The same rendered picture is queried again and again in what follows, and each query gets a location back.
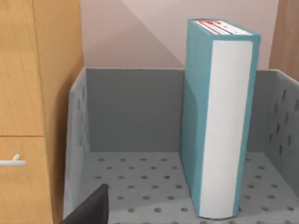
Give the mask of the wooden cupboard side panel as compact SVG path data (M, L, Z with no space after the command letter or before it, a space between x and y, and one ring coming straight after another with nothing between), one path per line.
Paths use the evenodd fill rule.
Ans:
M278 1L269 68L299 81L299 0Z

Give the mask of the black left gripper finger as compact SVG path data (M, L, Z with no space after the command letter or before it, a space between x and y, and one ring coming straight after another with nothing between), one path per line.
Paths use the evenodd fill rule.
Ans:
M108 184L99 186L60 224L108 224Z

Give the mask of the wooden cupboard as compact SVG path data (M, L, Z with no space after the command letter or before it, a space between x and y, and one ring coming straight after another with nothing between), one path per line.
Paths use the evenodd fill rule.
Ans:
M83 67L80 0L32 0L53 224L63 217L68 96Z

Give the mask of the wooden cupboard door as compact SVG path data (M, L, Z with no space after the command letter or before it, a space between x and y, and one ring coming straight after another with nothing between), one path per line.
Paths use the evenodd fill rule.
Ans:
M32 0L0 0L0 135L43 135Z

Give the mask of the grey pierced drawer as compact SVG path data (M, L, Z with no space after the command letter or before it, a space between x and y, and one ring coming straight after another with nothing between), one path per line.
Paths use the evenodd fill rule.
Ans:
M82 69L69 93L63 219L108 184L108 224L299 224L299 82L256 74L236 217L196 216L180 158L185 72Z

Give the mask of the wooden drawer front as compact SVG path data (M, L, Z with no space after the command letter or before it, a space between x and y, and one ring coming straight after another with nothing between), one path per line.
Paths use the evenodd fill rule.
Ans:
M0 161L19 154L23 167L0 167L0 224L53 224L43 137L0 137Z

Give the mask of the teal hardcover book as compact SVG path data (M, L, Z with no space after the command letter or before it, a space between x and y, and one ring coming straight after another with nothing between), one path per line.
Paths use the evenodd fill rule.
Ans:
M200 218L238 214L260 40L226 20L188 20L181 161Z

